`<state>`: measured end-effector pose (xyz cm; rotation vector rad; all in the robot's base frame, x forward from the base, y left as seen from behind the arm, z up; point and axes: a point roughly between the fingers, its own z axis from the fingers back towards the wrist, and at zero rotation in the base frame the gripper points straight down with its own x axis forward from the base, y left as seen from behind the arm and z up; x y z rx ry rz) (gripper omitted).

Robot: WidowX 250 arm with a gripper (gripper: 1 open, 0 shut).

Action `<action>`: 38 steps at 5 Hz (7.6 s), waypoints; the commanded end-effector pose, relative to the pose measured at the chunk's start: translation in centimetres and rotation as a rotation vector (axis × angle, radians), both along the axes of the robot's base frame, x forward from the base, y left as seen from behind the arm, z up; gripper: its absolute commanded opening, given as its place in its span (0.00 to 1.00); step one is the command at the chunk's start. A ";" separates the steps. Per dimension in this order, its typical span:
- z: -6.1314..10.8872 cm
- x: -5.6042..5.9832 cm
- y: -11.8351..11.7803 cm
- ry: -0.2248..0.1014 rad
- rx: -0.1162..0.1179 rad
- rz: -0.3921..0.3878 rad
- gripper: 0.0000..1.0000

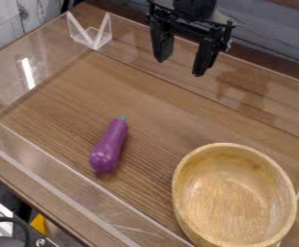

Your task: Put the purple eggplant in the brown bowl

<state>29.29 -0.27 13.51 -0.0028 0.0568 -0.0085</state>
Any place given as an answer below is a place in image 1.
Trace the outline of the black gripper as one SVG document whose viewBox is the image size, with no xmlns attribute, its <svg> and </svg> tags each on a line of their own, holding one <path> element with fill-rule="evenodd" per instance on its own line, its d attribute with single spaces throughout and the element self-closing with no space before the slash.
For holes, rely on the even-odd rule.
<svg viewBox="0 0 299 247">
<path fill-rule="evenodd" d="M 217 10 L 217 0 L 146 1 L 152 51 L 157 62 L 161 63 L 170 56 L 173 34 L 178 33 L 192 40 L 201 40 L 192 74 L 202 76 L 219 54 L 216 40 L 231 40 L 232 29 L 236 27 L 233 19 Z"/>
</svg>

